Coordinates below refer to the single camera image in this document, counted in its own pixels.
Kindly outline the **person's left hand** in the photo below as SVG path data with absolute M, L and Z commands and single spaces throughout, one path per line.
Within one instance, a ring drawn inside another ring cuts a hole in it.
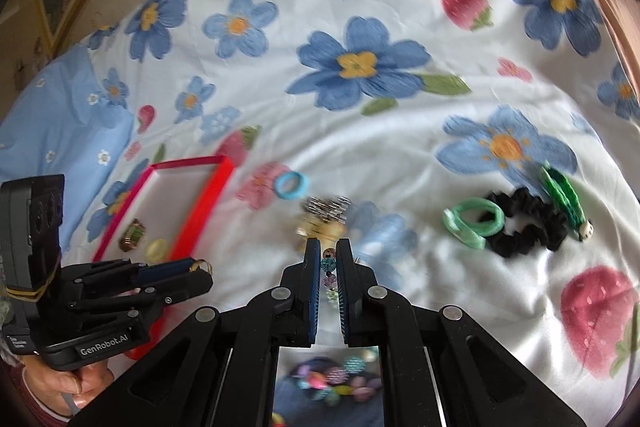
M 83 409 L 114 381 L 107 361 L 83 366 L 76 372 L 51 369 L 38 355 L 21 357 L 21 362 L 29 391 L 47 410 L 58 416 L 73 415 L 63 395 L 69 395 L 75 407 Z

